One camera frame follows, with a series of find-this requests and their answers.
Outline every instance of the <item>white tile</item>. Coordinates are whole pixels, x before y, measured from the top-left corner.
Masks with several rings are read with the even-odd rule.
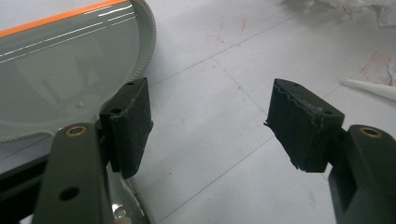
[[[148,0],[157,43],[146,75],[161,81],[300,13],[292,2]]]
[[[273,136],[213,59],[149,91],[154,128],[135,183],[156,221]]]
[[[265,111],[274,78],[306,86],[320,97],[351,77],[374,52],[394,54],[396,31],[377,28],[373,11],[354,20],[322,4],[257,35],[215,59]]]
[[[327,180],[298,171],[273,138],[161,224],[335,223]]]

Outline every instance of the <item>circular glass dish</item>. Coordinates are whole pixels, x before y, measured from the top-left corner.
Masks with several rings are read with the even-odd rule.
[[[0,142],[92,122],[155,45],[143,0],[125,1],[0,37]]]

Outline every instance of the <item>bolt hole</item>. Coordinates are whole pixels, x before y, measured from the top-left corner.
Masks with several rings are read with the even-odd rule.
[[[119,114],[119,113],[121,113],[121,112],[122,112],[122,110],[121,110],[121,109],[118,109],[118,108],[112,109],[112,110],[111,110],[111,113],[113,113],[113,114]]]
[[[85,131],[87,131],[87,128],[85,126],[79,125],[79,126],[69,128],[66,131],[66,135],[69,137],[76,137],[76,136],[84,134]]]
[[[59,198],[61,199],[61,201],[67,202],[76,198],[78,194],[79,194],[79,189],[72,187],[62,191],[62,193],[59,195]]]
[[[382,133],[372,128],[361,128],[361,132],[369,137],[380,138]]]

